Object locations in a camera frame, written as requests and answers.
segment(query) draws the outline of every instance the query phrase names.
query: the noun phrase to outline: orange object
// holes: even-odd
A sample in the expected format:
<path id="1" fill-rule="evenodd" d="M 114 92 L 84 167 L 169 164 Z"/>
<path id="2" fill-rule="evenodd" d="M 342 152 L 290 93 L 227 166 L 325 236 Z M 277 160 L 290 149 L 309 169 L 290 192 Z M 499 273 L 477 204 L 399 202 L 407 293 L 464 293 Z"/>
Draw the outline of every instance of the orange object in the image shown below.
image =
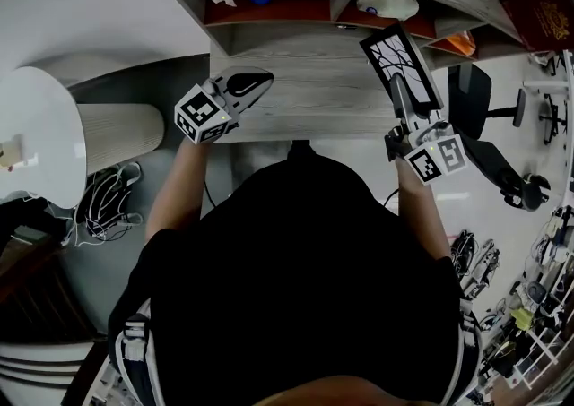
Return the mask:
<path id="1" fill-rule="evenodd" d="M 451 35 L 447 37 L 447 40 L 456 46 L 465 56 L 471 56 L 476 50 L 476 44 L 470 31 L 463 31 L 462 33 Z"/>

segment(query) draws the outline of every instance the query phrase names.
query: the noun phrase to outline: black cable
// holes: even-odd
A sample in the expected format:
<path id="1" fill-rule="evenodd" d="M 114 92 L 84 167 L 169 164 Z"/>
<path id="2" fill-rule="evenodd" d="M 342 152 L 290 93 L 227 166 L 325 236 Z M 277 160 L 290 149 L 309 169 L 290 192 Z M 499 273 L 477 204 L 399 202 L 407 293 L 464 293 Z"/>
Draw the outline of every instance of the black cable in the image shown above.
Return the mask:
<path id="1" fill-rule="evenodd" d="M 209 189 L 207 189 L 207 182 L 204 182 L 204 186 L 205 186 L 205 193 L 207 194 L 207 198 L 209 199 L 209 202 L 211 203 L 212 207 L 213 208 L 217 207 L 217 205 L 215 205 L 215 202 L 212 199 L 212 195 L 209 194 Z"/>
<path id="2" fill-rule="evenodd" d="M 393 197 L 396 193 L 398 193 L 398 188 L 388 195 L 388 198 L 385 200 L 385 203 L 383 203 L 383 207 L 387 207 L 388 201 L 390 201 L 391 197 Z"/>

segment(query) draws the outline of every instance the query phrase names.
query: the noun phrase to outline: person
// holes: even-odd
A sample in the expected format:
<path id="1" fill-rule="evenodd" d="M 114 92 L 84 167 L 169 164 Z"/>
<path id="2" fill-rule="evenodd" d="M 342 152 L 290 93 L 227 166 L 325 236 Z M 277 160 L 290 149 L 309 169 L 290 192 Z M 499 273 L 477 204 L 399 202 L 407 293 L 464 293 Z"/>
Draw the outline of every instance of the person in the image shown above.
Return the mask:
<path id="1" fill-rule="evenodd" d="M 179 147 L 111 345 L 150 298 L 167 406 L 440 403 L 460 288 L 431 189 L 397 159 L 396 216 L 354 171 L 294 142 L 200 220 L 209 146 Z"/>

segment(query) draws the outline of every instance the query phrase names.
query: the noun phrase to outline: hand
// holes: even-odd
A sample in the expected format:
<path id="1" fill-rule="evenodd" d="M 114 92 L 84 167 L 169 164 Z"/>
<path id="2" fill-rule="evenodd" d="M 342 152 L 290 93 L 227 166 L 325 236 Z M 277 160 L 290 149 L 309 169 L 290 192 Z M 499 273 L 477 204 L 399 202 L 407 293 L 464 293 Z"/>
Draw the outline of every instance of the hand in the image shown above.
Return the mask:
<path id="1" fill-rule="evenodd" d="M 423 192 L 426 186 L 414 173 L 414 170 L 401 158 L 395 159 L 396 173 L 398 174 L 398 187 L 401 191 L 406 191 L 411 194 L 419 194 Z"/>

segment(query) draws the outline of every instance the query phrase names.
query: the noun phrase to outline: floor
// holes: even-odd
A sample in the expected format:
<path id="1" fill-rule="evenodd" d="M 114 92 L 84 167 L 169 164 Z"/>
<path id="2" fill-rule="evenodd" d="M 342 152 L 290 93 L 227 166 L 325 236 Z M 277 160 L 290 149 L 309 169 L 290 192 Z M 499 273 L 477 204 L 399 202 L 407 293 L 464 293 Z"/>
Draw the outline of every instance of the floor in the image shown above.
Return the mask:
<path id="1" fill-rule="evenodd" d="M 537 66 L 529 63 L 526 56 L 506 57 L 478 65 L 492 78 L 491 108 L 513 106 L 518 88 L 524 79 L 544 77 Z M 199 79 L 204 76 L 206 70 L 205 61 L 198 62 L 194 76 Z M 446 70 L 436 71 L 433 76 L 442 98 L 446 100 Z M 561 106 L 563 115 L 561 97 L 556 96 L 553 99 Z M 105 101 L 118 100 L 107 97 Z M 170 106 L 161 102 L 158 106 L 166 108 L 169 114 Z M 489 120 L 483 132 L 483 139 L 496 144 L 518 173 L 534 171 L 550 181 L 553 190 L 551 200 L 538 211 L 523 212 L 507 206 L 498 189 L 472 165 L 433 186 L 441 218 L 450 237 L 454 238 L 461 229 L 470 229 L 480 244 L 492 238 L 500 249 L 500 268 L 491 286 L 474 302 L 474 311 L 479 319 L 486 315 L 487 309 L 496 306 L 523 271 L 531 245 L 548 220 L 551 210 L 561 199 L 561 189 L 566 178 L 563 149 L 565 135 L 555 139 L 551 146 L 543 145 L 544 127 L 537 117 L 544 109 L 542 96 L 536 92 L 528 92 L 526 113 L 520 128 L 512 127 L 510 119 L 500 118 Z M 170 138 L 159 150 L 137 160 L 142 165 L 144 179 L 135 188 L 130 210 L 138 211 L 144 217 L 149 213 L 153 197 L 169 171 L 177 148 L 178 131 L 172 125 L 168 127 L 168 135 Z M 287 142 L 269 142 L 214 146 L 207 174 L 207 184 L 214 201 L 218 203 L 227 197 L 233 187 L 237 187 L 253 171 L 284 159 L 289 145 Z M 311 145 L 318 153 L 339 160 L 354 169 L 381 202 L 396 189 L 396 173 L 394 166 L 387 162 L 383 142 L 329 139 L 314 140 Z M 391 199 L 388 207 L 396 210 L 396 199 Z M 209 202 L 204 199 L 204 210 L 210 208 Z M 70 248 L 64 257 L 65 269 L 78 298 L 102 331 L 105 331 L 108 315 L 126 286 L 143 241 L 144 227 L 139 227 L 131 230 L 118 242 L 105 246 Z M 380 244 L 381 254 L 395 254 L 385 251 L 384 235 L 381 235 Z"/>

